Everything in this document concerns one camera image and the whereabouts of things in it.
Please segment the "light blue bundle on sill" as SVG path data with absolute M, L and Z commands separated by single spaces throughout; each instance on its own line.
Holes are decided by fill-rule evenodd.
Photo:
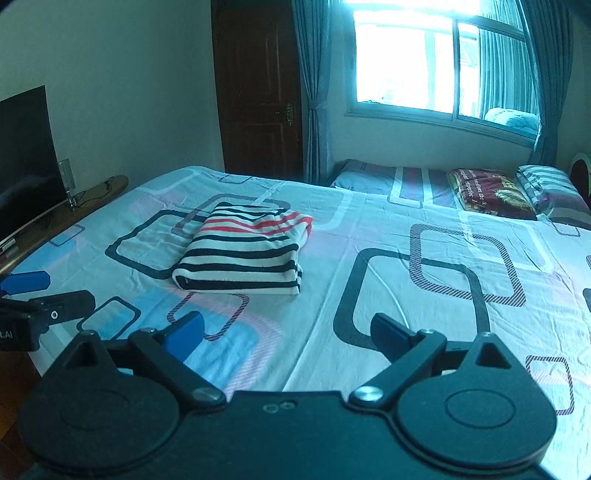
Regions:
M 540 124 L 535 114 L 501 107 L 488 110 L 485 120 L 532 136 L 538 134 Z

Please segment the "striped grey pillow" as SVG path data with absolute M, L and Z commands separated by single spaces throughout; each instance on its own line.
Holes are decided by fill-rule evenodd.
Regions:
M 565 172 L 550 166 L 523 165 L 516 178 L 538 215 L 553 223 L 590 229 L 590 208 Z

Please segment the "blue left curtain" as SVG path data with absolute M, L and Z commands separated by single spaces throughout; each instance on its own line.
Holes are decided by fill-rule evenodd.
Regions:
M 293 1 L 295 39 L 301 80 L 307 96 L 304 179 L 322 184 L 329 177 L 328 94 L 331 77 L 332 2 Z

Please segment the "dark wooden door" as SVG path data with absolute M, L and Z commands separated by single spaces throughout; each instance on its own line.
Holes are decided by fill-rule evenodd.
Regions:
M 213 1 L 211 27 L 225 171 L 301 180 L 301 77 L 290 2 Z

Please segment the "red patterned folded blanket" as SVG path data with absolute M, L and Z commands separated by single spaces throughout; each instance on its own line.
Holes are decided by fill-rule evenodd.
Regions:
M 467 211 L 518 220 L 537 219 L 531 202 L 504 172 L 458 168 L 449 173 L 449 178 Z

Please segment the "patterned white bed sheet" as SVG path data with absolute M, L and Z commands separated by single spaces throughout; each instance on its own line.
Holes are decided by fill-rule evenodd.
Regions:
M 311 216 L 300 294 L 199 294 L 173 283 L 189 242 L 222 202 Z M 590 475 L 587 230 L 193 166 L 97 210 L 18 271 L 44 271 L 50 293 L 87 290 L 97 303 L 88 319 L 41 337 L 31 356 L 40 372 L 82 329 L 124 338 L 198 311 L 204 337 L 186 363 L 226 393 L 349 393 L 387 364 L 370 341 L 377 313 L 456 341 L 492 332 L 556 410 L 544 467 L 559 479 Z

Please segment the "dark red headboard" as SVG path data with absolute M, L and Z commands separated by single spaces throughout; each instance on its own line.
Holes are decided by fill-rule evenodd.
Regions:
M 591 160 L 583 153 L 576 154 L 570 162 L 569 179 L 583 198 L 588 207 L 591 207 Z

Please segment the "blue curtain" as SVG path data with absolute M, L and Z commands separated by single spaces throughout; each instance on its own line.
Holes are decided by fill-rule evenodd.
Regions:
M 533 62 L 539 121 L 530 162 L 554 166 L 558 129 L 573 64 L 573 21 L 561 1 L 520 1 L 526 45 Z
M 322 184 L 329 177 L 328 94 L 331 77 L 332 2 L 293 1 L 295 39 L 301 80 L 307 96 L 304 179 Z

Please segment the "striped blue mattress sheet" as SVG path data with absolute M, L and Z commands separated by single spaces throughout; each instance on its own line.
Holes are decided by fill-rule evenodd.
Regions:
M 435 205 L 460 209 L 449 174 L 415 167 L 387 167 L 348 160 L 332 181 L 332 188 L 386 197 L 391 203 Z

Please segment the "bright window with frame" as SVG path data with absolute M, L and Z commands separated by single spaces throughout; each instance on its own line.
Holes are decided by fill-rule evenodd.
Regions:
M 516 1 L 346 1 L 349 111 L 530 145 L 536 136 L 485 120 L 496 107 L 539 118 Z

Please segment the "blue right curtain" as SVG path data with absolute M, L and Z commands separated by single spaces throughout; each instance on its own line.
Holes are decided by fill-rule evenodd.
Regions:
M 530 162 L 554 166 L 558 129 L 573 64 L 573 21 L 561 1 L 520 1 L 526 45 L 533 62 L 539 121 Z

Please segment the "small clear device on console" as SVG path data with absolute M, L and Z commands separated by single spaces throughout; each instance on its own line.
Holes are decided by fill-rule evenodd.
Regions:
M 60 175 L 62 178 L 62 182 L 68 197 L 69 205 L 72 209 L 77 207 L 76 199 L 75 199 L 75 190 L 76 184 L 74 175 L 71 169 L 71 164 L 69 159 L 63 159 L 58 162 L 58 167 L 60 170 Z

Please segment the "black flat television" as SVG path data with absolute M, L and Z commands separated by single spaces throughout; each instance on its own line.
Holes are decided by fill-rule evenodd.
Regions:
M 67 201 L 48 114 L 46 89 L 1 102 L 1 243 Z

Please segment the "striped white red black sweater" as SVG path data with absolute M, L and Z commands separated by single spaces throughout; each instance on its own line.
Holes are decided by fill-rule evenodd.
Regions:
M 218 203 L 171 278 L 198 293 L 297 295 L 311 230 L 312 217 L 290 208 Z

